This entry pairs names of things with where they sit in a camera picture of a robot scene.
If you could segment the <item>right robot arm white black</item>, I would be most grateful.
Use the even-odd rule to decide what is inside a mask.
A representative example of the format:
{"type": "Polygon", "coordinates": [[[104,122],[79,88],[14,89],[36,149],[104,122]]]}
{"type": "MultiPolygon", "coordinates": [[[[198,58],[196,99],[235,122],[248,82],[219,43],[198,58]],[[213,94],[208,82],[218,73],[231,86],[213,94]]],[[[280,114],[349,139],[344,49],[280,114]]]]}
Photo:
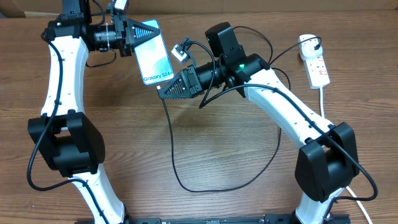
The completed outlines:
{"type": "Polygon", "coordinates": [[[206,33],[211,61],[191,65],[158,89],[160,99],[189,99],[203,95],[202,105],[214,100],[212,88],[226,85],[263,109],[298,150],[295,178],[303,195],[290,215],[266,215],[265,223],[349,223],[347,215],[333,215],[332,206],[359,174],[353,129],[334,125],[300,101],[257,54],[246,55],[230,23],[206,33]]]}

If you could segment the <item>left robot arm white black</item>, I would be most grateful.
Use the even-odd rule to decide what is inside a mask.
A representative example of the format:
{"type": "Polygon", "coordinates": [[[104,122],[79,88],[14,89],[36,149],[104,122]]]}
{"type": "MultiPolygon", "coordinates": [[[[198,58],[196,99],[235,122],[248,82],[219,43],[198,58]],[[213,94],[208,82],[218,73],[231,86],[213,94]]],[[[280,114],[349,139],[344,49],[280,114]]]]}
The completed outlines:
{"type": "Polygon", "coordinates": [[[110,24],[94,23],[90,2],[64,1],[63,12],[48,23],[41,38],[50,50],[49,87],[38,118],[28,132],[48,167],[83,196],[95,223],[130,223],[104,170],[105,145],[101,133],[85,114],[84,72],[90,52],[112,51],[128,57],[137,46],[157,37],[160,30],[126,17],[127,1],[113,1],[101,10],[110,24]]]}

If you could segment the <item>black smartphone blue screen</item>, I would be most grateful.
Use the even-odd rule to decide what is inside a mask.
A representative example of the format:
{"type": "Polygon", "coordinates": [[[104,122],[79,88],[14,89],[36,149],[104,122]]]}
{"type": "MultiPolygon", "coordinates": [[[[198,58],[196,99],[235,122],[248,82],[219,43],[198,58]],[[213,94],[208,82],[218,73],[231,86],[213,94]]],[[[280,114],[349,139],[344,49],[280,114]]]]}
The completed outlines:
{"type": "Polygon", "coordinates": [[[134,48],[134,51],[145,85],[164,82],[174,76],[162,33],[138,45],[134,48]]]}

